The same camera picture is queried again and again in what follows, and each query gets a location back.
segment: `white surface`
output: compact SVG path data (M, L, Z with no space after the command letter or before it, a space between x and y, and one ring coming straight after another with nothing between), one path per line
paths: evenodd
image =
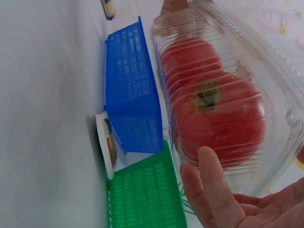
M0 2L2 228L106 227L85 118L97 108L103 17L98 0Z

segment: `container lid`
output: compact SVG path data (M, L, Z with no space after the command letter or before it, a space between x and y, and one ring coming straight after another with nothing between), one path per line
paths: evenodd
M151 33L181 161L198 165L209 146L233 190L262 192L303 146L302 75L215 3L159 17Z

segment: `finger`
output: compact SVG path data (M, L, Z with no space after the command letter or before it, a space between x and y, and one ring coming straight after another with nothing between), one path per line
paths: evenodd
M258 203L262 201L261 198L252 197L252 196L246 196L243 194L233 194L234 198L239 204L251 204L256 206Z
M198 154L200 178L218 228L236 228L245 213L233 197L218 157L208 147L199 148Z
M199 172L190 164L184 163L180 166L180 174L185 195L199 221L204 227L212 227L213 216L205 198Z
M188 7L187 0L165 0L161 8L161 15L184 10Z
M254 216L259 209L257 206L251 204L240 204L243 211L245 212L245 216Z

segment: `red tomato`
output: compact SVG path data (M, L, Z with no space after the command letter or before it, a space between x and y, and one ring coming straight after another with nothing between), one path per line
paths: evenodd
M176 41L162 54L161 63L166 72L166 88L175 82L209 71L221 70L221 60L214 47L198 38Z
M304 147L299 152L298 156L296 157L301 164L304 164Z
M206 74L176 90L171 101L173 141L193 164L198 148L208 146L223 168L238 166L263 141L264 99L248 78L223 71Z

